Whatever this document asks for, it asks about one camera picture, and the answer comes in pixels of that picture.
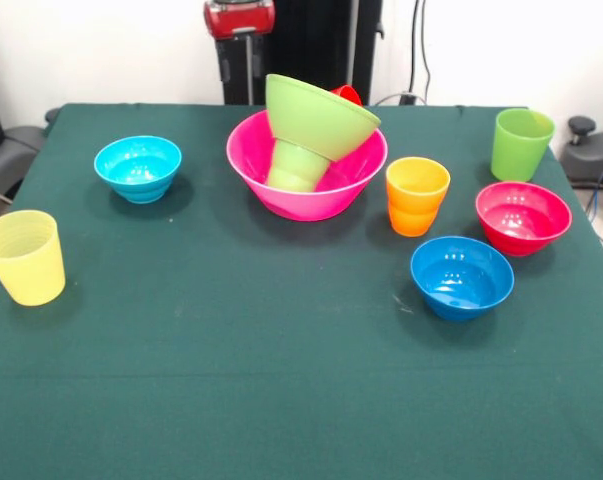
blue cable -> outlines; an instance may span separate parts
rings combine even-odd
[[[597,182],[596,187],[594,187],[594,193],[592,194],[592,198],[588,202],[588,206],[586,207],[586,213],[588,216],[591,216],[590,222],[593,222],[597,216],[597,208],[599,206],[599,188],[601,188],[601,183],[603,182],[603,175],[599,177],[599,181]]]

large pink bowl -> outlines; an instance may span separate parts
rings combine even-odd
[[[377,129],[358,149],[332,162],[314,192],[288,192],[265,184],[272,161],[274,137],[267,112],[241,122],[228,138],[230,165],[272,212],[290,220],[316,222],[343,212],[381,170],[388,145]]]
[[[532,183],[488,185],[477,195],[476,209],[490,243],[513,257],[538,252],[572,224],[572,212],[563,199]]]

orange cup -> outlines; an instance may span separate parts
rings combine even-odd
[[[405,237],[426,233],[450,186],[450,172],[429,158],[406,157],[392,162],[385,178],[394,231]]]

white wall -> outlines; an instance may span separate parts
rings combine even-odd
[[[1,0],[3,123],[69,101],[221,103],[202,3]],[[407,88],[412,8],[384,0],[372,101]],[[555,146],[573,114],[603,128],[603,0],[428,0],[426,46],[432,104],[528,105],[557,123]]]
[[[407,89],[413,5],[384,0],[372,101]],[[572,115],[603,129],[603,0],[428,0],[426,48],[431,104],[540,110],[557,125],[555,151]],[[417,71],[422,93],[425,71]]]
[[[222,103],[203,0],[0,0],[0,115],[67,102]]]

yellow cup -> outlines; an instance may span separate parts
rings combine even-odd
[[[0,217],[0,282],[26,306],[54,300],[65,287],[57,222],[37,210]]]
[[[388,212],[399,235],[418,237],[428,231],[450,186],[450,173],[434,160],[406,157],[385,171]]]

